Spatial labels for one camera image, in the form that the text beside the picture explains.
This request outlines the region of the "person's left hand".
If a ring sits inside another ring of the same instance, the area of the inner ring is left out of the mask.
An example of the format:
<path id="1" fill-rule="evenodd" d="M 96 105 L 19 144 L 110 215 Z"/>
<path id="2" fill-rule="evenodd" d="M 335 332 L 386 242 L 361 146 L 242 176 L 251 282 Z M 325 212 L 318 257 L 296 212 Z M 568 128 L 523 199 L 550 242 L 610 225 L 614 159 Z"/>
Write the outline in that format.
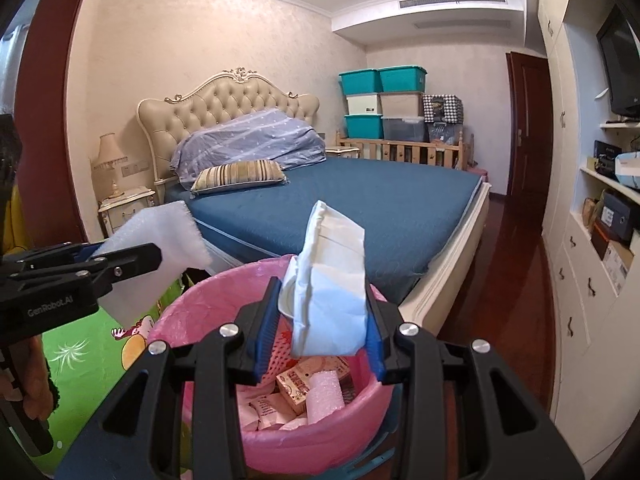
<path id="1" fill-rule="evenodd" d="M 43 351 L 42 336 L 20 341 L 9 348 L 18 381 L 22 387 L 22 403 L 30 419 L 47 420 L 56 405 L 50 372 Z"/>

